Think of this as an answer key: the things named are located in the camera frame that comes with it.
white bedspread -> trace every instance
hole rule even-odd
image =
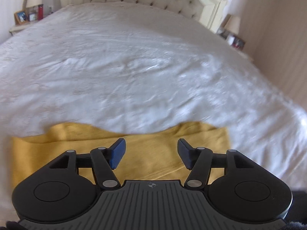
[[[138,4],[69,6],[0,46],[1,220],[9,136],[62,122],[148,133],[201,120],[292,188],[307,187],[307,116],[195,21]]]

table lamp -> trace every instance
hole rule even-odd
[[[43,19],[43,4],[42,0],[27,0],[27,8],[32,8],[32,11],[29,13],[29,21],[34,21],[36,19]],[[36,18],[36,11],[34,7],[38,7],[38,16]]]
[[[229,32],[229,35],[226,39],[229,45],[233,44],[234,35],[239,34],[240,23],[241,23],[241,18],[238,16],[231,16],[228,22],[226,23],[224,29]]]

red cylindrical object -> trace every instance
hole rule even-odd
[[[40,21],[44,18],[44,8],[43,8],[43,4],[38,6],[38,11],[37,11],[37,19]]]

gray ribbed plate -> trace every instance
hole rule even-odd
[[[283,220],[245,224],[215,211],[200,191],[184,189],[179,181],[126,181],[105,191],[82,216],[59,224],[20,222],[29,230],[274,230]]]

yellow cloth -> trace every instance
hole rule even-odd
[[[51,127],[44,135],[13,137],[13,187],[66,150],[89,153],[97,147],[110,147],[120,137],[126,140],[126,153],[114,173],[121,183],[124,180],[158,179],[180,179],[183,183],[190,171],[177,153],[180,138],[193,147],[204,146],[215,153],[226,153],[230,146],[226,128],[216,129],[200,122],[181,123],[145,135],[125,135],[88,124],[62,123]],[[91,169],[80,169],[80,175],[94,182]],[[223,170],[213,169],[210,180],[222,175]]]

